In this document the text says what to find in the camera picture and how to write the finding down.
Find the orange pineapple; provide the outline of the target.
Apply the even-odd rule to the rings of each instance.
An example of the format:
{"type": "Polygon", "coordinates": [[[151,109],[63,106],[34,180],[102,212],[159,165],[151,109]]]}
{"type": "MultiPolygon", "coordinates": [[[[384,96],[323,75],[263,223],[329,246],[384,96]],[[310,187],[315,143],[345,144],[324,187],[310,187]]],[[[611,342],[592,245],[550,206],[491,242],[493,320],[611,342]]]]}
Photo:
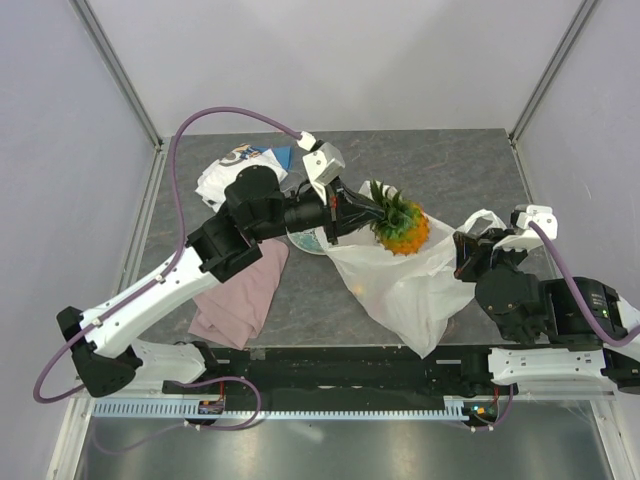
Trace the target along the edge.
{"type": "Polygon", "coordinates": [[[401,190],[381,181],[370,181],[370,193],[373,202],[383,210],[380,219],[369,223],[377,243],[393,255],[417,254],[430,235],[424,209],[405,198],[401,190]]]}

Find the white plastic bag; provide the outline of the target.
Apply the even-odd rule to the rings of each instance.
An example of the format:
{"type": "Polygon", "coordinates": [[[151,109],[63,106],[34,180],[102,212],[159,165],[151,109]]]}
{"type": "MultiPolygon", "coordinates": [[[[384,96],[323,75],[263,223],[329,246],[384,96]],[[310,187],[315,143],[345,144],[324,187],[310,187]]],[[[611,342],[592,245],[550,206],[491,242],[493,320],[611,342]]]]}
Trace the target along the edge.
{"type": "MultiPolygon", "coordinates": [[[[370,181],[358,193],[372,199],[370,181]]],[[[417,254],[393,255],[379,245],[369,226],[330,244],[319,241],[347,289],[366,313],[420,357],[431,353],[448,320],[472,300],[474,287],[454,277],[455,229],[427,215],[430,235],[417,254]]]]}

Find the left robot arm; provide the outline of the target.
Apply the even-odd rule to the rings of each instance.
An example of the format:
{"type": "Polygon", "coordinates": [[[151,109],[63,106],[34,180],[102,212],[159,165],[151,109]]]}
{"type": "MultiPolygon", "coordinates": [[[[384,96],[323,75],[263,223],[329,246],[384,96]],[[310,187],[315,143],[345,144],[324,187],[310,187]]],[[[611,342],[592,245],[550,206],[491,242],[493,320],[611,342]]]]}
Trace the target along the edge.
{"type": "Polygon", "coordinates": [[[330,241],[383,217],[381,207],[340,179],[320,191],[281,191],[267,167],[244,169],[225,190],[226,201],[181,250],[136,284],[92,309],[68,307],[57,316],[72,341],[71,358],[94,398],[134,381],[188,384],[208,393],[219,382],[212,354],[194,344],[164,345],[140,335],[196,295],[222,285],[257,262],[261,241],[321,227],[330,241]]]}

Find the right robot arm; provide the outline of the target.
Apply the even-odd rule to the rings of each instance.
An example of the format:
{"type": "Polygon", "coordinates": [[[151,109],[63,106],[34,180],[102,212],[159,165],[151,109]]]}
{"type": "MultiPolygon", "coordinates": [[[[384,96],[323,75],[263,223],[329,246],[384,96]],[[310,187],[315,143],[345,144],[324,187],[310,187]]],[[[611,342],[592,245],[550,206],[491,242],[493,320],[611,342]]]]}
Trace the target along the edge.
{"type": "Polygon", "coordinates": [[[525,251],[506,251],[506,230],[481,235],[456,232],[456,279],[474,285],[474,297],[494,322],[506,347],[493,347],[488,362],[458,368],[467,392],[549,382],[613,385],[639,392],[639,311],[615,289],[573,277],[540,280],[520,270],[525,251]]]}

